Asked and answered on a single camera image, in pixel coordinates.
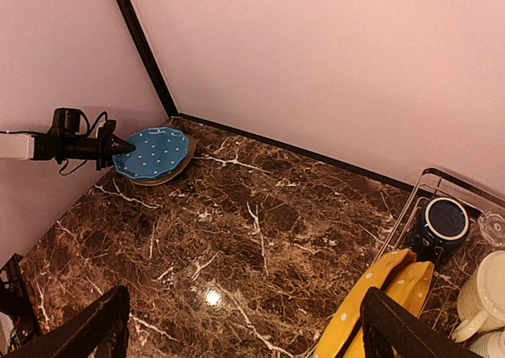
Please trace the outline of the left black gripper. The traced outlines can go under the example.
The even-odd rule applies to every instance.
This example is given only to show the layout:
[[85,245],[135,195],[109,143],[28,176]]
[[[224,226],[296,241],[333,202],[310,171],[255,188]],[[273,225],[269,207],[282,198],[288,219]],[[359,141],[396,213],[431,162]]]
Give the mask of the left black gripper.
[[78,135],[39,134],[34,135],[34,150],[31,160],[47,161],[55,159],[58,163],[79,159],[95,161],[97,170],[113,164],[112,156],[135,151],[131,143],[113,135],[112,132],[99,131],[97,137]]

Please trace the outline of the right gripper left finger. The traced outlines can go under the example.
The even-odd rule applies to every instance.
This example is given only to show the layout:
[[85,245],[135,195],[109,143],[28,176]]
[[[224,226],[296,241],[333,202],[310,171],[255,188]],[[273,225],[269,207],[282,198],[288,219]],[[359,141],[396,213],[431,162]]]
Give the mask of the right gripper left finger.
[[125,357],[129,290],[116,285],[67,323],[7,354],[8,357]]

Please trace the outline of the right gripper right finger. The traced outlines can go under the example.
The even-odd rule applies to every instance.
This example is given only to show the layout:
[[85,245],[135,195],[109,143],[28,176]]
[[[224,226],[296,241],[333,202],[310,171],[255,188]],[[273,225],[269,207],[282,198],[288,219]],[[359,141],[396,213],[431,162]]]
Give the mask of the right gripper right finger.
[[477,354],[438,334],[372,287],[361,302],[365,356],[367,357],[476,357]]

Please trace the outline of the blue polka dot plate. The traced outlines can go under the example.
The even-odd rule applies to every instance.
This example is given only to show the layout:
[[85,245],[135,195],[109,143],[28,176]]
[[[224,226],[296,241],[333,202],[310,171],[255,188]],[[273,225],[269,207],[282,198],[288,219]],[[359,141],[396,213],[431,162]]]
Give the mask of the blue polka dot plate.
[[190,138],[178,129],[144,129],[126,140],[134,150],[113,156],[116,171],[134,181],[154,181],[172,174],[189,157]]

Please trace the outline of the beige bird pattern plate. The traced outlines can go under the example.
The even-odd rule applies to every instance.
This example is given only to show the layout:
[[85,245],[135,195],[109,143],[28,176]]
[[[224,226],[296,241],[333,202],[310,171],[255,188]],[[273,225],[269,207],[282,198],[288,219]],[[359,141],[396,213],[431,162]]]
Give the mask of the beige bird pattern plate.
[[134,183],[143,186],[161,185],[174,179],[187,167],[196,151],[196,141],[183,133],[157,135],[148,142],[151,149],[138,152],[141,158],[135,159],[139,166],[132,176]]

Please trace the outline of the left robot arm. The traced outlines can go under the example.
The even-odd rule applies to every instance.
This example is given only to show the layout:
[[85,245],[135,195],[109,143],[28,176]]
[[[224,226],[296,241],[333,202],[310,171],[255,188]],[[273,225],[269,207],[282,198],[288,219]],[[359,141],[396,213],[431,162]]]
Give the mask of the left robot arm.
[[1,159],[50,161],[58,164],[75,159],[94,161],[100,171],[114,165],[113,157],[131,153],[135,146],[113,133],[98,137],[51,135],[49,133],[6,133],[1,131]]

